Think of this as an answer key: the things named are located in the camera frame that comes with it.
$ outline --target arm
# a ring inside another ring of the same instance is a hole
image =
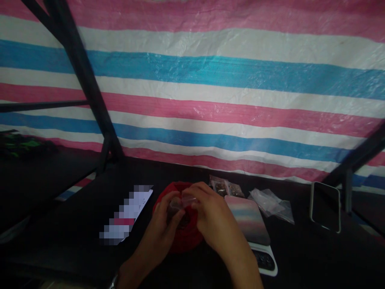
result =
[[[134,254],[119,269],[117,289],[138,288],[144,278],[168,254],[184,210],[174,215],[167,226],[167,206],[179,192],[172,192],[157,204],[154,214]]]
[[[199,200],[191,206],[198,211],[198,230],[222,258],[234,287],[262,289],[257,259],[225,200],[203,182],[192,185],[183,193]]]

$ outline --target black phone screen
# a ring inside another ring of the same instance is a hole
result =
[[[340,230],[339,191],[323,183],[314,183],[313,221],[338,232]]]

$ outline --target pink stripe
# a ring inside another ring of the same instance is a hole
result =
[[[4,100],[13,102],[84,99],[81,90],[65,88],[0,84],[0,90],[3,92],[2,98]],[[110,111],[165,118],[184,118],[230,124],[239,123],[258,127],[295,128],[356,137],[367,137],[383,121],[380,118],[309,110],[279,109],[194,100],[171,100],[105,92],[103,98],[107,109]]]
[[[367,165],[370,165],[373,167],[385,166],[385,152],[381,152],[378,155],[376,155],[367,163]]]
[[[90,182],[92,182],[91,179],[83,179],[81,180],[80,182],[78,182],[75,186],[78,186],[78,187],[85,187],[86,185],[88,185]]]
[[[69,0],[77,25],[105,30],[218,31],[251,28],[284,33],[360,36],[385,42],[385,2],[309,0]],[[0,13],[36,21],[21,1]]]
[[[76,142],[71,140],[65,140],[61,138],[45,138],[46,140],[52,141],[55,145],[61,145],[64,147],[70,147],[75,149],[83,149],[101,152],[103,144],[98,142]]]
[[[65,147],[74,147],[77,149],[84,149],[84,150],[92,150],[101,152],[102,144],[99,144],[97,142],[73,142],[69,140],[63,140],[60,138],[51,138],[55,144],[62,145]],[[371,159],[368,163],[368,166],[372,167],[378,167],[378,166],[385,166],[385,152],[379,153],[377,156],[375,156],[373,159]]]
[[[124,226],[124,225],[133,226],[134,222],[135,222],[135,219],[114,219],[113,220],[114,225],[121,225],[121,226]]]
[[[48,138],[48,140],[53,141],[57,145],[63,145],[65,147],[73,147],[77,149],[91,149],[100,151],[102,144],[95,142],[74,142],[69,140],[63,140],[59,138]],[[325,178],[328,173],[325,171],[320,171],[317,169],[308,169],[308,168],[290,168],[283,167],[280,165],[273,165],[268,163],[261,163],[257,161],[249,160],[236,160],[236,161],[227,161],[218,159],[215,157],[207,155],[199,156],[187,156],[180,154],[170,154],[152,151],[150,149],[131,149],[123,147],[123,151],[128,157],[137,157],[140,159],[148,159],[153,161],[161,161],[164,163],[175,163],[188,166],[201,165],[209,167],[214,170],[223,170],[223,171],[244,171],[250,174],[262,174],[272,177],[298,177],[307,181],[320,181]]]

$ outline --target black table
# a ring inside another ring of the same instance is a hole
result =
[[[385,238],[385,195],[354,191],[353,211]]]
[[[94,171],[99,153],[58,146],[29,160],[0,160],[0,232],[23,220]]]
[[[278,264],[276,277],[262,275],[265,288],[385,283],[385,248],[345,214],[340,234],[311,223],[308,185],[134,158],[128,158],[128,164],[106,171],[14,242],[3,246],[5,269],[9,273],[104,286],[134,252],[162,190],[172,181],[208,182],[211,173],[241,185],[243,192],[269,188],[291,202],[295,225],[276,217],[265,219]],[[98,233],[103,225],[139,184],[154,185],[154,192],[130,236],[118,246],[100,245]],[[231,287],[223,262],[204,242],[190,252],[166,257],[141,287],[160,284],[164,288]]]

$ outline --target finger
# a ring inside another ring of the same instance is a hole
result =
[[[161,213],[165,213],[167,211],[167,207],[168,207],[168,204],[170,203],[171,199],[176,197],[176,196],[179,196],[179,195],[180,195],[180,192],[172,191],[172,192],[168,193],[167,195],[163,196],[162,200],[160,201],[159,211]]]
[[[160,207],[160,202],[156,204],[156,207],[155,207],[155,210],[154,210],[154,215],[155,215],[156,213],[158,213],[159,207]]]
[[[197,200],[201,203],[207,200],[207,198],[209,197],[209,195],[206,192],[202,191],[199,187],[189,187],[183,190],[183,193],[196,197]]]
[[[209,195],[214,195],[216,194],[213,189],[211,189],[209,187],[209,185],[207,185],[205,182],[199,182],[199,183],[195,183],[195,184],[192,184],[191,185],[192,187],[198,187],[200,188],[202,191],[204,191],[205,193],[208,193]]]
[[[191,204],[191,208],[194,209],[194,210],[199,211],[202,208],[202,204],[194,202],[194,203]]]
[[[173,218],[171,219],[170,224],[168,225],[168,228],[166,230],[166,237],[170,239],[174,239],[176,228],[179,225],[180,220],[183,218],[184,214],[186,212],[184,210],[180,210],[178,213],[176,213]]]

